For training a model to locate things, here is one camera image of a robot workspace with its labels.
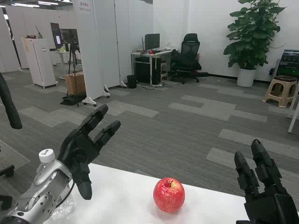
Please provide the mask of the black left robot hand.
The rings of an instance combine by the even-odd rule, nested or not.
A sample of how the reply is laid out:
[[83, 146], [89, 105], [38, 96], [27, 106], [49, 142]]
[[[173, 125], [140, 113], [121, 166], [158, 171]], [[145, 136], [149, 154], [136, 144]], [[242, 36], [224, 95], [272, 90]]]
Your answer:
[[92, 140], [89, 133], [103, 120], [108, 111], [106, 104], [90, 113], [80, 126], [69, 133], [63, 141], [57, 160], [64, 164], [71, 172], [73, 182], [85, 200], [92, 198], [92, 182], [89, 178], [88, 165], [96, 159], [102, 147], [115, 135], [121, 126], [115, 121], [103, 128]]

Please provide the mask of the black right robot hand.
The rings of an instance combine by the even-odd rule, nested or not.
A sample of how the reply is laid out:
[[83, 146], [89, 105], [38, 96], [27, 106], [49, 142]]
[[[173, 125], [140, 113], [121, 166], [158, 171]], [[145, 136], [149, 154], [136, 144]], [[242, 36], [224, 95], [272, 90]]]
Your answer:
[[281, 174], [275, 161], [262, 143], [251, 144], [255, 170], [251, 169], [240, 151], [234, 156], [238, 183], [245, 193], [244, 204], [249, 220], [237, 224], [297, 224], [299, 214], [293, 198], [281, 183]]

